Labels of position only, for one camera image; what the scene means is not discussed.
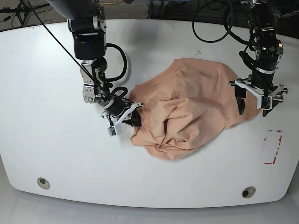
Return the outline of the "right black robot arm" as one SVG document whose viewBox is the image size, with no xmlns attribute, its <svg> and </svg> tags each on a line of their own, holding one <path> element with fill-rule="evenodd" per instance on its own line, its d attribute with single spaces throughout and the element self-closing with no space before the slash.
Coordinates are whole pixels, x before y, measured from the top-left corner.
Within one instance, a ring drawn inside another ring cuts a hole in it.
<svg viewBox="0 0 299 224">
<path fill-rule="evenodd" d="M 116 135 L 118 124 L 132 127 L 141 126 L 136 103 L 125 96 L 126 87 L 113 87 L 127 72 L 128 61 L 124 51 L 117 45 L 106 42 L 106 21 L 104 8 L 96 0 L 50 0 L 48 2 L 59 14 L 67 18 L 68 29 L 72 33 L 75 57 L 81 60 L 80 72 L 84 80 L 83 98 L 90 104 L 99 104 L 102 116 L 107 119 L 109 130 Z M 123 59 L 120 75 L 107 78 L 107 48 L 118 50 Z"/>
</svg>

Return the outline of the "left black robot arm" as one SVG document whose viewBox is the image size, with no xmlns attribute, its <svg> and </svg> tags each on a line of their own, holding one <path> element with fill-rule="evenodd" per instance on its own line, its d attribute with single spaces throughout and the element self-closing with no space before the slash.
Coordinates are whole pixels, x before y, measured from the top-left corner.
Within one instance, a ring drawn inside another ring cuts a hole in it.
<svg viewBox="0 0 299 224">
<path fill-rule="evenodd" d="M 279 103 L 283 102 L 283 95 L 288 93 L 284 85 L 273 84 L 274 74 L 284 50 L 281 41 L 276 38 L 267 2 L 265 0 L 242 0 L 240 2 L 250 6 L 250 10 L 245 12 L 249 24 L 248 41 L 242 40 L 231 31 L 236 19 L 235 7 L 242 10 L 240 4 L 232 0 L 222 0 L 221 3 L 227 5 L 223 17 L 226 33 L 214 42 L 220 42 L 230 35 L 244 44 L 245 49 L 239 52 L 239 56 L 251 70 L 247 78 L 238 78 L 229 82 L 229 85 L 235 89 L 238 112 L 240 115 L 244 113 L 245 98 L 247 92 L 250 92 L 257 99 L 257 109 L 262 110 L 263 117 L 266 117 Z"/>
</svg>

